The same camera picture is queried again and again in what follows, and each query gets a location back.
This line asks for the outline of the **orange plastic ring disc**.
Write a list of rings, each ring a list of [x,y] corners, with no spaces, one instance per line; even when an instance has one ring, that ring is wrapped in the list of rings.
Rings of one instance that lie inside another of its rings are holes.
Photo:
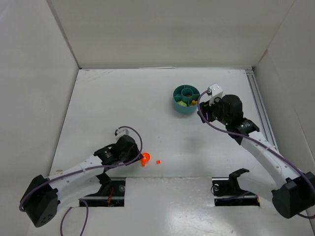
[[[149,153],[145,152],[142,153],[142,158],[141,158],[141,165],[145,166],[151,159],[151,156]]]

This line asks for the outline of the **light green curved lego brick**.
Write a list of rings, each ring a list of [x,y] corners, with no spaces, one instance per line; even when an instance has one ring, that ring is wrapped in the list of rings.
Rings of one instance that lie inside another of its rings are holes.
[[[187,107],[187,104],[184,101],[177,102],[180,106]]]

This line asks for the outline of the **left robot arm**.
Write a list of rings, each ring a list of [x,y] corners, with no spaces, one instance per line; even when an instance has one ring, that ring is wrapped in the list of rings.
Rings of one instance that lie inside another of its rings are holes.
[[[116,143],[95,151],[61,174],[34,177],[20,200],[19,210],[27,214],[36,228],[44,226],[70,203],[106,193],[112,182],[107,171],[139,161],[142,148],[131,136],[122,135]]]

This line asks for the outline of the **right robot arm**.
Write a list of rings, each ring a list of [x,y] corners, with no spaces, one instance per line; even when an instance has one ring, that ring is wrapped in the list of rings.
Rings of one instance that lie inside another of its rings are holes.
[[[203,123],[211,125],[218,121],[225,125],[228,134],[247,150],[268,172],[274,183],[262,186],[240,182],[240,176],[249,170],[241,168],[229,174],[218,196],[245,195],[246,192],[264,196],[284,218],[302,216],[302,212],[315,205],[315,176],[304,173],[285,159],[265,139],[258,126],[244,117],[243,104],[236,95],[212,97],[206,102],[197,102],[198,115]]]

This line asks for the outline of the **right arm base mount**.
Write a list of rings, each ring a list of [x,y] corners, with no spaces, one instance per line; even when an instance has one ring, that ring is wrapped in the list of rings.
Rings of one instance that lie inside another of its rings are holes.
[[[254,206],[259,207],[259,197],[252,192],[242,190],[237,178],[249,170],[241,168],[228,177],[213,177],[211,193],[216,207]]]

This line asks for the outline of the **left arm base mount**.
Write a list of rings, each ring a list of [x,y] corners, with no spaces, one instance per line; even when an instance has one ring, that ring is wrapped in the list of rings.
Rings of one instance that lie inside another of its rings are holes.
[[[106,173],[97,176],[100,189],[83,198],[89,207],[123,207],[125,205],[126,178],[110,178]]]

